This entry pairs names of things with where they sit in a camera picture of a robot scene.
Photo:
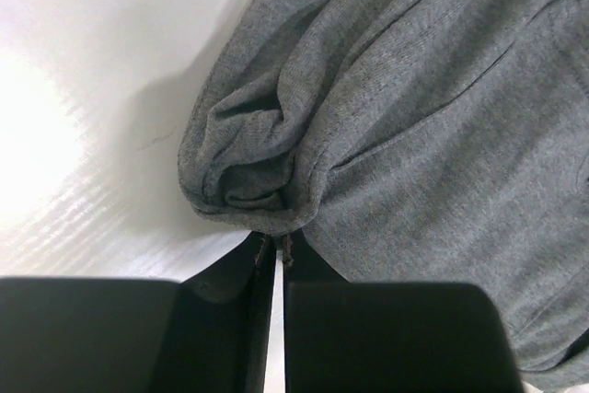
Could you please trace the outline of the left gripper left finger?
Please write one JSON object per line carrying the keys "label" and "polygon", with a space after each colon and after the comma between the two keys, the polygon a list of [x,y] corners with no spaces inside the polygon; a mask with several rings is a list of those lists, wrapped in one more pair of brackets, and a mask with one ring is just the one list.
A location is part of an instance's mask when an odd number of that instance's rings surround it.
{"label": "left gripper left finger", "polygon": [[198,392],[261,392],[267,362],[276,250],[251,233],[181,285],[189,312],[191,383]]}

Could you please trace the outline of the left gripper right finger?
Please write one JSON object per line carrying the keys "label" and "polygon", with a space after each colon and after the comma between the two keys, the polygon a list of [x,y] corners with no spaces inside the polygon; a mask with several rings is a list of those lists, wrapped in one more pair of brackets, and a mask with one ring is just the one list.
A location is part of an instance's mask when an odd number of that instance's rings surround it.
{"label": "left gripper right finger", "polygon": [[347,283],[296,231],[284,239],[284,361],[288,392],[332,392],[340,383],[334,297]]}

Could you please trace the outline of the grey shorts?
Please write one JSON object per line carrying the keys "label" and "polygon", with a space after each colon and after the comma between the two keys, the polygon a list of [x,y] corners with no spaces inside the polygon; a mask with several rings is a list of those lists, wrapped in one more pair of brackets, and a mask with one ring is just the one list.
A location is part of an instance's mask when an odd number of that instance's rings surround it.
{"label": "grey shorts", "polygon": [[179,147],[201,217],[345,279],[457,281],[588,380],[588,0],[252,0]]}

